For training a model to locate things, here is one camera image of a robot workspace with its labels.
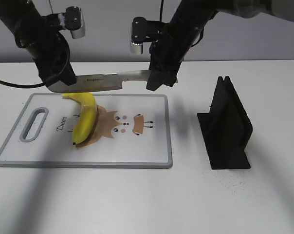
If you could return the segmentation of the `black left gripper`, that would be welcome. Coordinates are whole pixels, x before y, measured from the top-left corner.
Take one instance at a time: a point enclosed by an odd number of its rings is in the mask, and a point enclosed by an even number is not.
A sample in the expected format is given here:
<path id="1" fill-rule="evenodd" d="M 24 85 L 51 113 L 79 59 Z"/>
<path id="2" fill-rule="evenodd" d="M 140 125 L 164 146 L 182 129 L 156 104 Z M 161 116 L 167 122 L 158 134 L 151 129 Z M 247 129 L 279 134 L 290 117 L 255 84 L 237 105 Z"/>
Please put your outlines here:
<path id="1" fill-rule="evenodd" d="M 69 45 L 61 33 L 39 32 L 31 44 L 31 55 L 42 81 L 40 86 L 50 86 L 58 80 L 65 85 L 76 84 L 76 75 L 69 62 Z"/>

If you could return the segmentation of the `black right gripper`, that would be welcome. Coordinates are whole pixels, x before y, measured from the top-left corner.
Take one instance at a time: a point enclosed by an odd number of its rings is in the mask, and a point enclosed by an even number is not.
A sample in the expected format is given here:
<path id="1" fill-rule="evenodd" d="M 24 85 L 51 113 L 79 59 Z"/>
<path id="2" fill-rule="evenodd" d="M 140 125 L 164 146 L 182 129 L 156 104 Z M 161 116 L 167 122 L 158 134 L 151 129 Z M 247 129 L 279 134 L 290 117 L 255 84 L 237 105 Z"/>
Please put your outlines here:
<path id="1" fill-rule="evenodd" d="M 164 32 L 150 48 L 150 76 L 146 89 L 156 91 L 162 84 L 173 87 L 177 74 L 186 54 L 186 47 L 178 38 Z"/>

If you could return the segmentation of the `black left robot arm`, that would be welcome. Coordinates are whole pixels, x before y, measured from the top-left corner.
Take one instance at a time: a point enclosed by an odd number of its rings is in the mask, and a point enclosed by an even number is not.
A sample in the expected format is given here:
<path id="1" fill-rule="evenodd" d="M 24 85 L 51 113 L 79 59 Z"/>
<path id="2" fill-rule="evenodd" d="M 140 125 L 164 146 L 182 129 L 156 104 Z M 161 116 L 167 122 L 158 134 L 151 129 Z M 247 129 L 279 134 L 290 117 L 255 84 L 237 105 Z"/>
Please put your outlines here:
<path id="1" fill-rule="evenodd" d="M 66 85 L 76 83 L 69 45 L 60 31 L 81 28 L 79 7 L 42 16 L 31 0 L 0 0 L 0 20 L 13 34 L 17 47 L 31 54 L 41 85 L 50 86 L 58 81 Z"/>

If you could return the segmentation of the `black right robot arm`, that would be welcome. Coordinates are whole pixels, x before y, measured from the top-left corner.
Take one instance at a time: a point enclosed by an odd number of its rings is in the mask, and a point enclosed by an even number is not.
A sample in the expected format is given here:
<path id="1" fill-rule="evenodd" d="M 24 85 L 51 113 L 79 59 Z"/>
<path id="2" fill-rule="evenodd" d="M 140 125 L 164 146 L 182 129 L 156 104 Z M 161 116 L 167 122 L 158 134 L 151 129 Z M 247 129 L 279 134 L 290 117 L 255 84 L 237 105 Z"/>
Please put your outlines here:
<path id="1" fill-rule="evenodd" d="M 152 36 L 151 70 L 146 88 L 172 87 L 180 65 L 193 45 L 203 38 L 204 27 L 219 12 L 244 19 L 259 13 L 294 22 L 294 0 L 183 0 L 169 23 Z"/>

